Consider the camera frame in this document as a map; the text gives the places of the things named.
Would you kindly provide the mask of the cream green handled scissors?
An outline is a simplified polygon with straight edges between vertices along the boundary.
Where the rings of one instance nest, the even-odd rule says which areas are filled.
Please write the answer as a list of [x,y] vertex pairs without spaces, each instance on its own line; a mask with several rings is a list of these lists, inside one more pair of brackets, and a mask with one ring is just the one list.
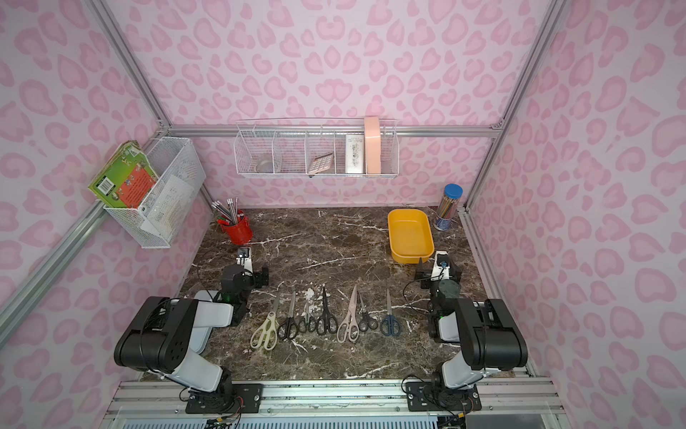
[[271,351],[276,347],[278,342],[278,324],[277,324],[277,313],[280,305],[280,293],[278,293],[274,300],[271,311],[266,316],[266,319],[257,329],[253,332],[250,339],[250,347],[254,350],[263,348],[264,350]]

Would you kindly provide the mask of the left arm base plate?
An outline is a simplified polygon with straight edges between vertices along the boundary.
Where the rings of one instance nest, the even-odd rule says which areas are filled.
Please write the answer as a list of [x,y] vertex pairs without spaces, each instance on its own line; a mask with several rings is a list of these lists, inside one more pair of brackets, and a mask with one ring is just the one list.
[[263,398],[263,384],[232,384],[220,387],[216,393],[190,391],[185,413],[189,415],[257,414]]

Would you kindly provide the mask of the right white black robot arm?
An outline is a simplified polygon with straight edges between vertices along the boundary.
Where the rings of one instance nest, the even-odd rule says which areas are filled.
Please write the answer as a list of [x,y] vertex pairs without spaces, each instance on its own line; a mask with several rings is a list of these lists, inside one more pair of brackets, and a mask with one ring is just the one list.
[[446,411],[464,418],[482,408],[478,382],[528,362],[525,339],[505,302],[462,297],[460,276],[450,266],[416,270],[414,280],[430,293],[430,338],[456,344],[459,351],[439,365],[432,380],[403,382],[411,412]]

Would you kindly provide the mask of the blue handled scissors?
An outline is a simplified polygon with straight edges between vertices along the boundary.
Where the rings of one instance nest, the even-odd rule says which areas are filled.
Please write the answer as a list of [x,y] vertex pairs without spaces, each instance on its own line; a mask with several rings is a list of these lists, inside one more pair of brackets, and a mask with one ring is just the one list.
[[386,316],[382,319],[380,324],[381,333],[384,336],[398,337],[401,334],[401,325],[398,319],[393,314],[393,307],[391,303],[391,293],[386,291]]

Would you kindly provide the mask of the black handled steel scissors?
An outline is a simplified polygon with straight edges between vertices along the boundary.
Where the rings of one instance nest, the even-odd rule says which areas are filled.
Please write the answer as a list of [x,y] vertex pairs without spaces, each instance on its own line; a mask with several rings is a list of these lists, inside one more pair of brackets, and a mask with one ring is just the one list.
[[297,302],[297,293],[293,291],[291,294],[289,312],[285,321],[279,326],[277,335],[281,341],[294,340],[299,333],[298,322],[295,320],[295,307]]

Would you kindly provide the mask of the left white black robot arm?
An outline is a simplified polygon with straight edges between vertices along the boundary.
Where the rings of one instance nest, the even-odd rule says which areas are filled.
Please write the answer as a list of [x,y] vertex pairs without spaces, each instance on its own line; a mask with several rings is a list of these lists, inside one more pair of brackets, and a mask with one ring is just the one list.
[[228,368],[201,356],[200,341],[214,328],[235,327],[248,312],[251,291],[269,284],[269,269],[228,266],[221,289],[195,299],[153,296],[114,348],[117,366],[162,375],[182,386],[187,414],[241,416],[259,411],[263,386],[234,384]]

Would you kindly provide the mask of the yellow plastic storage box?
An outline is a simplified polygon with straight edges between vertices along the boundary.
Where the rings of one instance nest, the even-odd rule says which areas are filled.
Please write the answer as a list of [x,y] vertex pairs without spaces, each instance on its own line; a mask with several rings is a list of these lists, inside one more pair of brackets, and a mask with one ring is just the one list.
[[427,214],[418,209],[395,209],[388,214],[389,246],[400,264],[419,264],[433,256],[435,247]]

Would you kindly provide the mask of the small black handled scissors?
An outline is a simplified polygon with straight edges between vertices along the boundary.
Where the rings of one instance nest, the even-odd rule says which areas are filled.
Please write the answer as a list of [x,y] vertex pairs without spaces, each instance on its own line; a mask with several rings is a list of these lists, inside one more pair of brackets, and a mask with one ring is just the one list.
[[312,315],[312,309],[309,301],[305,303],[305,313],[298,322],[298,330],[301,334],[316,331],[316,320]]

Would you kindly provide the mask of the black handled medium scissors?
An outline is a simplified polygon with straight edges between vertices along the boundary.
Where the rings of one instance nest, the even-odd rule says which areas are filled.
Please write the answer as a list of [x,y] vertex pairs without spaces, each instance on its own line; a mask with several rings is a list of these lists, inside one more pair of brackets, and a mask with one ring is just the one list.
[[359,296],[360,303],[360,318],[358,320],[358,327],[361,332],[374,331],[379,328],[379,322],[370,315],[362,296]]

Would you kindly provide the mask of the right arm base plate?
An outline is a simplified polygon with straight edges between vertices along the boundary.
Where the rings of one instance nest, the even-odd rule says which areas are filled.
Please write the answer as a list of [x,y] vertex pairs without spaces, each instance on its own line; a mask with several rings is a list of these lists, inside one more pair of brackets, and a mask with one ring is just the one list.
[[470,389],[448,389],[420,380],[403,381],[401,390],[411,412],[449,411],[468,414],[482,410],[481,395],[475,386]]

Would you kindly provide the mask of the pink kitchen scissors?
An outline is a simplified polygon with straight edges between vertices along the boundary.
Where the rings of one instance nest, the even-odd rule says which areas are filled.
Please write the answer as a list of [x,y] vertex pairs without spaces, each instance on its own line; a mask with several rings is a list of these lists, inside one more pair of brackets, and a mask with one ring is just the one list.
[[337,340],[340,343],[345,341],[355,343],[359,335],[360,329],[357,323],[357,286],[355,286],[348,302],[348,312],[337,331]]

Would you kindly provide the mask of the all black scissors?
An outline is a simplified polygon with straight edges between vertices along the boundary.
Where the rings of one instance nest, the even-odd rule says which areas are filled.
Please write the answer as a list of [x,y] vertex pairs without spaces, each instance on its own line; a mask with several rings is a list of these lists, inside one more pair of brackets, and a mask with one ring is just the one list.
[[330,312],[326,288],[322,287],[322,312],[316,319],[315,331],[318,335],[335,334],[339,329],[336,317]]

